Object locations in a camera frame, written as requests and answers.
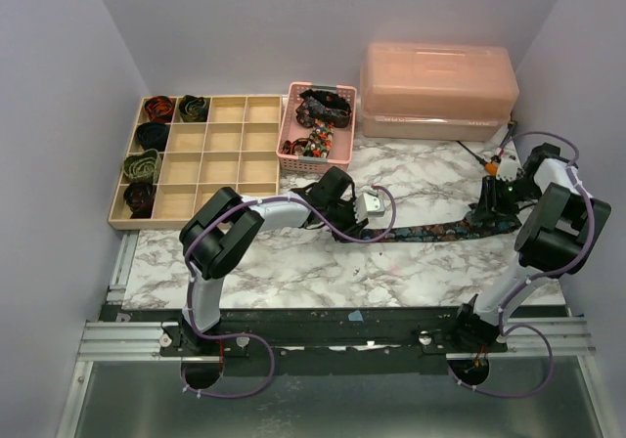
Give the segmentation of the navy rolled tie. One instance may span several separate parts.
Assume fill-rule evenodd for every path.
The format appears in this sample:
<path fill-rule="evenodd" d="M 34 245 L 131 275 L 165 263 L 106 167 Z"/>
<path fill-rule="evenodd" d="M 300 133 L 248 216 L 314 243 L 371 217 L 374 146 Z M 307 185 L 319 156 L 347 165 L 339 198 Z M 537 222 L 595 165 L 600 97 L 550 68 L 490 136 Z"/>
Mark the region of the navy rolled tie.
<path fill-rule="evenodd" d="M 138 145 L 144 150 L 156 150 L 163 153 L 166 149 L 170 126 L 160 122 L 145 122 L 140 124 L 134 134 Z"/>

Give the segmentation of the pink plastic basket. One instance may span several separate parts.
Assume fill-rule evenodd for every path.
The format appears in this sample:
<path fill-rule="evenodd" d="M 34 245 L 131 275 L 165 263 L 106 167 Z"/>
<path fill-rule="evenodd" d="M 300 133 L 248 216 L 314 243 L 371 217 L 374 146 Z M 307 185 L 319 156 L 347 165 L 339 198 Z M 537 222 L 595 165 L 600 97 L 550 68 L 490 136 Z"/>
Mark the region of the pink plastic basket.
<path fill-rule="evenodd" d="M 352 86 L 290 85 L 277 157 L 286 171 L 346 170 L 352 159 L 357 90 Z"/>

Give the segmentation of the red black rolled tie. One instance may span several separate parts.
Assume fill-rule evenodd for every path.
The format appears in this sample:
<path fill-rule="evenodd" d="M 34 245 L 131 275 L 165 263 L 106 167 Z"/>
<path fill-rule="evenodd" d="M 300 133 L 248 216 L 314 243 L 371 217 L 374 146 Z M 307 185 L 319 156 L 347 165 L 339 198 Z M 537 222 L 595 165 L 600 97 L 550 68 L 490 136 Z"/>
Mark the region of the red black rolled tie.
<path fill-rule="evenodd" d="M 176 101 L 167 96 L 153 96 L 143 103 L 143 112 L 151 122 L 169 123 L 175 112 Z"/>

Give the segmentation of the wooden compartment tray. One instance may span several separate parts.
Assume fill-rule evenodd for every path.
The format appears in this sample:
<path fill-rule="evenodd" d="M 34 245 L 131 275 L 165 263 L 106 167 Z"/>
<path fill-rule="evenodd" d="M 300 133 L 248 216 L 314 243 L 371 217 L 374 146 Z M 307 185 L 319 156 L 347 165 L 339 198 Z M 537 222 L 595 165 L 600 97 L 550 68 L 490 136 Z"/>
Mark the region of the wooden compartment tray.
<path fill-rule="evenodd" d="M 220 188 L 231 187 L 248 196 L 278 192 L 280 166 L 275 155 L 283 112 L 276 95 L 208 96 L 206 122 L 183 122 L 176 101 L 162 166 L 156 186 L 152 216 L 131 219 L 123 193 L 131 184 L 120 166 L 109 223 L 117 230 L 180 229 Z M 134 138 L 137 127 L 150 122 L 140 101 L 123 161 L 144 150 Z"/>

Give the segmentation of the navy floral tie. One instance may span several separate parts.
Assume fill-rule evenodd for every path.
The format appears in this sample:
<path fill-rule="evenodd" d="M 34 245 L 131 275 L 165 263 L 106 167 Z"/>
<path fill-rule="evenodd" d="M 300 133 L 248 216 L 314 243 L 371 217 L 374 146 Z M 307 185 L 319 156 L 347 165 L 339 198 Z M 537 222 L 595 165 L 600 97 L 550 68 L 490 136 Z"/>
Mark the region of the navy floral tie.
<path fill-rule="evenodd" d="M 397 227 L 391 229 L 383 238 L 379 236 L 384 229 L 363 229 L 360 238 L 379 240 L 380 242 L 448 242 L 471 241 L 514 233 L 522 226 L 516 213 L 498 213 L 480 207 L 477 203 L 469 205 L 469 211 L 462 220 L 419 226 Z"/>

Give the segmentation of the dark red rolled tie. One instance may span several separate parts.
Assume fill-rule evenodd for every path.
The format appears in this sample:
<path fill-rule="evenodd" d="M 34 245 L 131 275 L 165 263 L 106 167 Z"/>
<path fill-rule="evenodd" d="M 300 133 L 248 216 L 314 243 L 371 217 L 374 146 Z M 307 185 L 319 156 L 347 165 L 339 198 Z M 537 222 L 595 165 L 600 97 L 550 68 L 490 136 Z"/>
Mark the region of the dark red rolled tie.
<path fill-rule="evenodd" d="M 123 193 L 125 204 L 130 209 L 131 219 L 146 219 L 152 216 L 157 187 L 149 182 L 131 183 Z"/>

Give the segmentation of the pink translucent storage box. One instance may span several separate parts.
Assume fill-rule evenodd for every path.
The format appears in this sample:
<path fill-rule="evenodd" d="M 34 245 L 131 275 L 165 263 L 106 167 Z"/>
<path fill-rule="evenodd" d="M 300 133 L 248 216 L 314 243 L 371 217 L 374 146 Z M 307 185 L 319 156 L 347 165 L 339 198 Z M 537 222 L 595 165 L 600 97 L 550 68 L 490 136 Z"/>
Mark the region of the pink translucent storage box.
<path fill-rule="evenodd" d="M 362 133 L 485 142 L 509 122 L 518 95 L 502 47 L 372 43 L 360 72 Z"/>

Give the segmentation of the green dark rolled tie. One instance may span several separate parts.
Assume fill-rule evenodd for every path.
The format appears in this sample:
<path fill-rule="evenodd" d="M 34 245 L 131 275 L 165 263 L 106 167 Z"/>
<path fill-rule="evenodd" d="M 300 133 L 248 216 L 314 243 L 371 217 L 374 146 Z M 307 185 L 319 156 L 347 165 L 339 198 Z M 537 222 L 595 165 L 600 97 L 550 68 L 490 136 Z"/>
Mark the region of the green dark rolled tie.
<path fill-rule="evenodd" d="M 178 104 L 178 112 L 183 122 L 200 123 L 208 118 L 210 99 L 193 95 L 185 95 Z"/>

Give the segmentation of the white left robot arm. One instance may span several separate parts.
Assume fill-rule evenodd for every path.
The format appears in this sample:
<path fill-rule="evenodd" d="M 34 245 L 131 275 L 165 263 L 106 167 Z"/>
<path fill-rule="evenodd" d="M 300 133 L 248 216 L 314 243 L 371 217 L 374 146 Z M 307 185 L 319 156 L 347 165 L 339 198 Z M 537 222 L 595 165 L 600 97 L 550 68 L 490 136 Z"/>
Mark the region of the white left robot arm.
<path fill-rule="evenodd" d="M 219 302 L 226 276 L 244 258 L 258 234 L 284 228 L 330 225 L 334 235 L 358 238 L 369 213 L 381 209 L 375 195 L 357 195 L 353 180 L 337 167 L 303 188 L 279 196 L 251 197 L 220 188 L 183 227 L 179 241 L 190 270 L 183 316 L 183 342 L 197 355 L 217 340 Z"/>

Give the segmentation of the dark floral tie in basket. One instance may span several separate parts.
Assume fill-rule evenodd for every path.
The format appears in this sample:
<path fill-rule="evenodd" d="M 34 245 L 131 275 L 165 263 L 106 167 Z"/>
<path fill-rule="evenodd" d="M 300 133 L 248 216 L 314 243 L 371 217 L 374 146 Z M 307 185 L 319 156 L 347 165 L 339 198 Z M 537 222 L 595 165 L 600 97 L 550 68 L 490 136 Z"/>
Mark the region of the dark floral tie in basket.
<path fill-rule="evenodd" d="M 305 128 L 312 128 L 317 122 L 346 128 L 351 122 L 351 105 L 335 92 L 308 89 L 299 98 L 302 102 L 295 110 L 295 117 Z"/>

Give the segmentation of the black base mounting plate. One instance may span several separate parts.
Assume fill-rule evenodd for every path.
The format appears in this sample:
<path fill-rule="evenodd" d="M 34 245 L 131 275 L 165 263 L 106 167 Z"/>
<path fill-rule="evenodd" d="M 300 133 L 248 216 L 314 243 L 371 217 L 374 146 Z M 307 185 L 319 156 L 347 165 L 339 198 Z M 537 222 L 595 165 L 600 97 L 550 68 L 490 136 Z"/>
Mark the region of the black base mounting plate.
<path fill-rule="evenodd" d="M 225 309 L 210 339 L 174 310 L 105 306 L 101 322 L 152 323 L 162 343 L 154 357 L 179 364 L 189 379 L 219 376 L 444 374 L 446 357 L 503 353 L 502 343 L 466 340 L 453 331 L 453 308 Z"/>

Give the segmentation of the colourful patterned tie in basket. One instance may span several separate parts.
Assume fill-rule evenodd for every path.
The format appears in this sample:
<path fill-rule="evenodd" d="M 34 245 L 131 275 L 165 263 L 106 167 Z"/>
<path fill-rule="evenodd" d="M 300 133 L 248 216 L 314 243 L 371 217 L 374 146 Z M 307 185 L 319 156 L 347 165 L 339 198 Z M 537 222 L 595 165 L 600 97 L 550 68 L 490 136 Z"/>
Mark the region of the colourful patterned tie in basket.
<path fill-rule="evenodd" d="M 281 154 L 327 158 L 333 145 L 335 128 L 331 125 L 318 125 L 311 129 L 307 137 L 285 140 L 279 147 Z"/>

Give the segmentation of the aluminium rail frame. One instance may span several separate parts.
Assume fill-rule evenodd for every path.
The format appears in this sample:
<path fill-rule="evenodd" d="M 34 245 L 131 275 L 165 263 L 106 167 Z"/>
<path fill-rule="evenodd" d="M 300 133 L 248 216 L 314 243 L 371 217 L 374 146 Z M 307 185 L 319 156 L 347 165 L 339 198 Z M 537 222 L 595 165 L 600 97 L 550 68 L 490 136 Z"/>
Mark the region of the aluminium rail frame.
<path fill-rule="evenodd" d="M 112 282 L 102 308 L 119 306 L 123 309 L 123 298 L 128 289 L 132 265 L 141 238 L 142 235 L 138 231 L 130 231 L 123 236 Z M 575 365 L 573 393 L 583 402 L 585 413 L 592 420 L 593 432 L 603 437 L 620 435 L 613 406 L 600 377 L 591 332 L 583 318 L 574 317 L 559 306 L 524 306 L 506 322 L 505 328 L 509 334 L 508 339 L 502 343 L 506 346 L 506 351 L 483 356 L 480 360 L 483 368 L 491 369 L 497 360 L 541 358 L 554 361 L 571 360 Z M 172 360 L 155 359 L 154 354 L 161 343 L 161 338 L 157 337 L 157 328 L 152 323 L 118 324 L 101 322 L 99 319 L 87 323 L 79 343 L 73 384 L 62 415 L 60 435 L 63 437 L 75 435 L 84 420 L 82 409 L 96 364 L 161 362 L 180 367 Z M 449 354 L 446 357 L 447 371 L 444 374 L 403 373 L 414 373 L 422 378 L 438 377 L 449 384 L 460 386 L 463 382 L 460 368 L 467 365 L 470 360 L 459 353 Z M 345 378 L 386 374 L 400 373 L 313 376 Z"/>

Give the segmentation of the olive green rolled tie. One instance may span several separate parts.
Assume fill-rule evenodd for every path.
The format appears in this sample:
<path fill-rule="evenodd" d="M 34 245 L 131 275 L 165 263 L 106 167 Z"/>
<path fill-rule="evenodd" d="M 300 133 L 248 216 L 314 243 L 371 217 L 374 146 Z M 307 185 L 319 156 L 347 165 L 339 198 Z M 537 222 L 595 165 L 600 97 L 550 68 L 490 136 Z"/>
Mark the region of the olive green rolled tie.
<path fill-rule="evenodd" d="M 122 163 L 122 174 L 130 183 L 156 184 L 159 179 L 162 159 L 156 149 L 129 155 Z"/>

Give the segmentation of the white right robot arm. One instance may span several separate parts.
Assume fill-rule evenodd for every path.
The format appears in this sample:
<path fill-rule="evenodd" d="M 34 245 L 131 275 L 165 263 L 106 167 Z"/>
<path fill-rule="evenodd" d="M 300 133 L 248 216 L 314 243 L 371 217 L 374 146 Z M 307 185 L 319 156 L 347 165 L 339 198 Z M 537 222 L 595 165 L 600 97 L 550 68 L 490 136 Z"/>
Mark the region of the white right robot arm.
<path fill-rule="evenodd" d="M 500 334 L 504 321 L 534 291 L 565 274 L 577 273 L 610 216 L 610 205 L 592 197 L 578 177 L 576 164 L 560 148 L 544 143 L 534 148 L 513 175 L 485 176 L 469 222 L 482 229 L 498 218 L 516 217 L 519 205 L 533 200 L 532 211 L 514 242 L 514 258 L 497 282 L 459 309 L 450 339 L 469 352 Z"/>

